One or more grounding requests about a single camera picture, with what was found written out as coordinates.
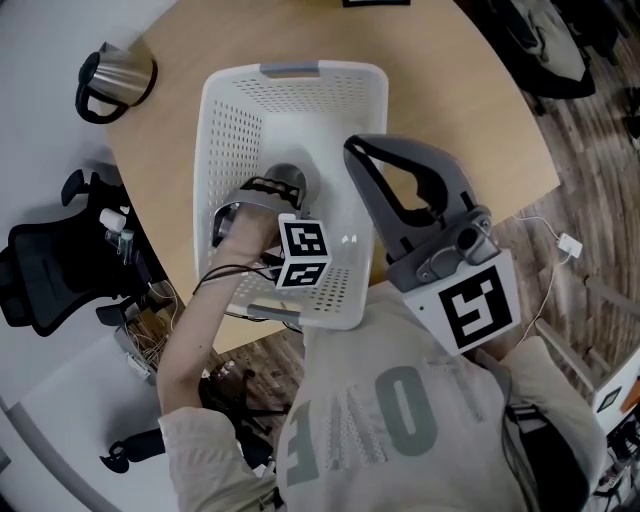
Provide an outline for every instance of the black strap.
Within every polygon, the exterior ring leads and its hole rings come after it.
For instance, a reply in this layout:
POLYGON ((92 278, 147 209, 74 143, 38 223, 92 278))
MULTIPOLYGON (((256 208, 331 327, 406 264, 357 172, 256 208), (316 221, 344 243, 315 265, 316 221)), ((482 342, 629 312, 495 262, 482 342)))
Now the black strap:
POLYGON ((589 499, 589 482, 562 434, 533 404, 509 405, 507 416, 520 430, 540 510, 582 510, 589 499))

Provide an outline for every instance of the white cable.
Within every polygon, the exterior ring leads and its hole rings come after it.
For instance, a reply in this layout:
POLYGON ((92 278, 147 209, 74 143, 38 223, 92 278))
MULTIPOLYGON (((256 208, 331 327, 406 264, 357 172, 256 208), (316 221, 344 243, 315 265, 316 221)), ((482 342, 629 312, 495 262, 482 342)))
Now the white cable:
POLYGON ((542 217, 540 217, 539 215, 532 215, 531 217, 516 217, 515 215, 512 215, 512 217, 516 220, 520 220, 520 221, 527 221, 527 220, 541 220, 542 222, 545 223, 545 225, 547 226, 547 228, 549 229, 549 231, 551 232, 551 234, 553 235, 553 237, 556 240, 560 240, 560 237, 556 234, 556 232, 553 230, 553 228, 551 227, 551 224, 549 224, 547 222, 547 219, 544 219, 542 217))
POLYGON ((173 332, 173 321, 175 320, 176 314, 178 313, 178 294, 176 293, 176 291, 173 288, 172 284, 168 280, 166 280, 165 283, 167 283, 169 285, 169 288, 171 288, 171 293, 173 293, 173 297, 165 297, 164 295, 160 295, 157 291, 155 291, 155 289, 153 288, 153 285, 151 283, 149 283, 149 289, 153 293, 155 293, 158 297, 161 297, 163 299, 173 299, 175 301, 176 308, 173 311, 173 315, 171 316, 171 325, 170 325, 171 332, 173 332))
POLYGON ((544 305, 547 303, 547 299, 549 298, 549 295, 551 295, 551 287, 553 286, 553 279, 556 277, 556 270, 558 270, 558 268, 560 268, 567 261, 569 261, 570 258, 571 258, 571 254, 567 254, 567 257, 563 261, 561 261, 560 263, 558 263, 556 266, 553 267, 553 270, 551 271, 551 279, 549 280, 549 289, 547 290, 547 294, 544 296, 544 300, 542 301, 542 304, 540 305, 540 309, 538 310, 538 313, 533 318, 533 320, 531 320, 531 322, 527 326, 526 331, 524 331, 524 334, 522 335, 522 338, 520 338, 520 341, 518 343, 516 343, 516 346, 520 345, 520 343, 522 343, 524 341, 524 339, 527 337, 527 334, 529 333, 529 329, 531 329, 531 327, 533 326, 535 321, 538 318, 540 318, 540 315, 542 314, 542 310, 544 309, 544 305))

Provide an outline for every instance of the hand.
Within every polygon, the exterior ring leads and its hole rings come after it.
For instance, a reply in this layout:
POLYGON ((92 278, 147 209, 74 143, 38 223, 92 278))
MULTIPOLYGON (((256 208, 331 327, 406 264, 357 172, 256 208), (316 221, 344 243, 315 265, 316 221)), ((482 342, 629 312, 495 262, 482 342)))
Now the hand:
POLYGON ((220 250, 252 262, 271 247, 277 233, 276 212, 261 206, 244 204, 236 212, 229 234, 220 245, 220 250))

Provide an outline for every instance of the black office chair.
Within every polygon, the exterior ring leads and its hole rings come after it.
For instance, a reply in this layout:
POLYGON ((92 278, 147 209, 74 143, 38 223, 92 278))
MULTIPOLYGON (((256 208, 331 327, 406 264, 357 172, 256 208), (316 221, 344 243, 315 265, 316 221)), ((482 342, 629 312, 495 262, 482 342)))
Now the black office chair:
POLYGON ((535 46, 535 35, 524 23, 510 0, 483 0, 463 5, 465 12, 493 47, 520 89, 535 101, 535 112, 546 113, 540 97, 555 99, 584 98, 595 93, 593 77, 586 70, 580 82, 557 76, 540 65, 525 51, 535 46))
MULTIPOLYGON (((242 389, 238 397, 223 395, 210 379, 201 379, 198 389, 204 408, 219 411, 231 420, 236 439, 240 443, 244 458, 251 469, 255 469, 261 464, 266 466, 273 454, 273 447, 256 435, 252 427, 265 435, 268 435, 271 429, 260 425, 255 418, 289 413, 289 406, 283 407, 279 411, 249 409, 246 402, 247 381, 254 376, 255 373, 252 370, 247 370, 244 373, 242 389)), ((126 473, 129 470, 129 462, 142 462, 162 453, 165 453, 165 448, 162 433, 158 428, 136 434, 123 441, 116 441, 109 448, 109 456, 100 457, 100 460, 114 473, 126 473)))
POLYGON ((40 336, 49 336, 82 305, 118 296, 128 298, 97 313, 102 323, 121 325, 123 309, 146 293, 148 283, 166 279, 133 209, 127 228, 135 233, 134 264, 124 265, 105 241, 100 212, 131 206, 123 186, 107 185, 96 173, 86 185, 79 170, 62 190, 63 205, 78 193, 89 194, 78 215, 11 229, 8 247, 0 253, 0 308, 10 326, 31 325, 40 336))

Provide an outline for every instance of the person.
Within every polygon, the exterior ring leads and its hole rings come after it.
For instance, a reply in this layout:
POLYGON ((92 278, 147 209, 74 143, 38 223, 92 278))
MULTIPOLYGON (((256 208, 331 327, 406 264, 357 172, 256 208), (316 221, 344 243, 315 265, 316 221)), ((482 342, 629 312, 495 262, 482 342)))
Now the person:
MULTIPOLYGON (((265 212, 239 209, 212 268, 258 258, 277 232, 265 212)), ((496 378, 447 355, 388 283, 369 290, 357 328, 305 329, 305 375, 281 431, 276 475, 258 478, 231 422, 198 396, 240 280, 199 288, 160 362, 159 423, 182 512, 530 509, 503 449, 505 396, 496 378)), ((524 340, 500 366, 520 397, 567 420, 593 491, 604 434, 542 339, 524 340)))

